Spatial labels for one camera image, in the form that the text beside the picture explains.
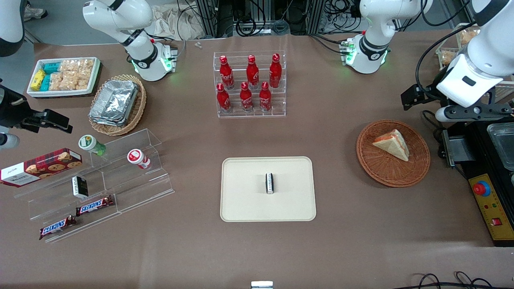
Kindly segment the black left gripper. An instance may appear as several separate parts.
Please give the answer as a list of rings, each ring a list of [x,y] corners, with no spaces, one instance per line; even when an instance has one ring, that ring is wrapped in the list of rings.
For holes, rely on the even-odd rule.
[[[401,95],[401,101],[403,110],[406,111],[419,104],[442,101],[442,98],[439,93],[437,93],[433,85],[429,85],[427,87],[412,85],[403,92],[403,95]]]

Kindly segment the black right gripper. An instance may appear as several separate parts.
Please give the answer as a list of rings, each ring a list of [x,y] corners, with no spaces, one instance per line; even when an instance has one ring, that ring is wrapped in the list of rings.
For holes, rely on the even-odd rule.
[[[45,109],[40,112],[41,122],[28,120],[26,118],[31,115],[31,107],[22,94],[1,86],[0,96],[0,125],[2,127],[13,128],[22,123],[22,129],[33,133],[39,133],[41,128],[53,128],[64,133],[72,133],[73,126],[69,125],[68,117],[54,110]]]

